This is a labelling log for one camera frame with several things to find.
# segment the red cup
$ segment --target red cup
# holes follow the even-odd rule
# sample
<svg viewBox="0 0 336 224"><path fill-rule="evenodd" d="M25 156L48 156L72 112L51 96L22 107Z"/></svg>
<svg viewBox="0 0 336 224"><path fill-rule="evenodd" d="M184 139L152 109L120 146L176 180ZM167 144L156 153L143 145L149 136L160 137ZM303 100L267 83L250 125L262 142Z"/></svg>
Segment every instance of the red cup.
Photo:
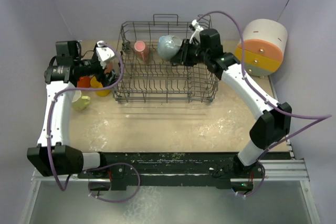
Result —
<svg viewBox="0 0 336 224"><path fill-rule="evenodd" d="M80 77L79 81L77 81L77 87L78 88L89 88L89 87L91 87L90 80L91 79L88 76Z"/></svg>
<svg viewBox="0 0 336 224"><path fill-rule="evenodd" d="M149 46L143 41L137 41L134 44L135 53L146 63L149 62Z"/></svg>

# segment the pink cup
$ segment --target pink cup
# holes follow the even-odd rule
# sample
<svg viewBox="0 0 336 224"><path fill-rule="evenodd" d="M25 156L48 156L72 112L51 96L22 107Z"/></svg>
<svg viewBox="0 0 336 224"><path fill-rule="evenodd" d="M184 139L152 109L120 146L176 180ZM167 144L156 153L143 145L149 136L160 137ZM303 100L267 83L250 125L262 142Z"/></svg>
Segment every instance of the pink cup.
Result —
<svg viewBox="0 0 336 224"><path fill-rule="evenodd" d="M146 63L149 62L149 46L143 41L137 41L134 44L134 50L138 56Z"/></svg>

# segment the light green cup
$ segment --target light green cup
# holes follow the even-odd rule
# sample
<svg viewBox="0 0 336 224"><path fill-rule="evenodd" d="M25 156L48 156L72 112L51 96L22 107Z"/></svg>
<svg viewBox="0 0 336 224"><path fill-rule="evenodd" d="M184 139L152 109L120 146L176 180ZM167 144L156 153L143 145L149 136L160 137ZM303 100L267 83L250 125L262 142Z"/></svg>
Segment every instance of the light green cup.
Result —
<svg viewBox="0 0 336 224"><path fill-rule="evenodd" d="M90 100L91 100L90 97L82 95L82 92L80 90L76 90L75 94L73 95L71 106L73 109L81 111L90 104Z"/></svg>

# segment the black joint housing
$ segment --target black joint housing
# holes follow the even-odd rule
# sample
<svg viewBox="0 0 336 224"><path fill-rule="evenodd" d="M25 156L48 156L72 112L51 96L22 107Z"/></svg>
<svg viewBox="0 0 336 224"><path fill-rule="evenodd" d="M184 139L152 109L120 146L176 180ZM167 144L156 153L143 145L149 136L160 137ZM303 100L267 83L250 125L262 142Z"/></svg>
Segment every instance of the black joint housing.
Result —
<svg viewBox="0 0 336 224"><path fill-rule="evenodd" d="M221 37L216 29L202 30L199 33L199 39L201 41L202 49L206 50L209 48L214 55L223 53Z"/></svg>
<svg viewBox="0 0 336 224"><path fill-rule="evenodd" d="M84 164L81 151L67 145L52 146L51 150L58 175L81 173ZM28 148L27 158L43 176L52 176L47 147Z"/></svg>
<svg viewBox="0 0 336 224"><path fill-rule="evenodd" d="M79 58L78 41L59 41L56 42L57 65L70 65L74 59Z"/></svg>
<svg viewBox="0 0 336 224"><path fill-rule="evenodd" d="M216 57L207 57L205 64L211 73L220 80L222 78L223 71L228 70L229 66L233 64L240 64L240 61L230 52L222 53Z"/></svg>
<svg viewBox="0 0 336 224"><path fill-rule="evenodd" d="M77 86L77 80L72 75L72 66L49 66L44 72L44 79L47 84L50 84L52 81L63 81L64 83L71 82Z"/></svg>
<svg viewBox="0 0 336 224"><path fill-rule="evenodd" d="M291 106L285 102L278 106L282 111L291 113ZM250 130L252 142L265 150L270 144L281 140L289 133L291 117L283 115L275 109L265 111Z"/></svg>

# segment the orange cup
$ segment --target orange cup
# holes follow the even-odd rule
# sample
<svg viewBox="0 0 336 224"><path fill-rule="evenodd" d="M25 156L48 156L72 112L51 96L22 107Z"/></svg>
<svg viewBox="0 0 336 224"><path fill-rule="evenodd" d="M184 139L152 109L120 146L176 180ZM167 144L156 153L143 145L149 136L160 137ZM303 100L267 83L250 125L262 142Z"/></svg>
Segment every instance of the orange cup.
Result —
<svg viewBox="0 0 336 224"><path fill-rule="evenodd" d="M91 81L90 81L91 87L93 88L102 88L103 84L101 84L99 81L97 81L96 77L92 77ZM100 97L105 97L107 96L109 93L111 93L111 90L102 90L102 91L96 91L96 94Z"/></svg>
<svg viewBox="0 0 336 224"><path fill-rule="evenodd" d="M78 88L89 88L89 87L91 87L90 77L88 77L88 76L80 77L79 81L77 81L77 87Z"/></svg>

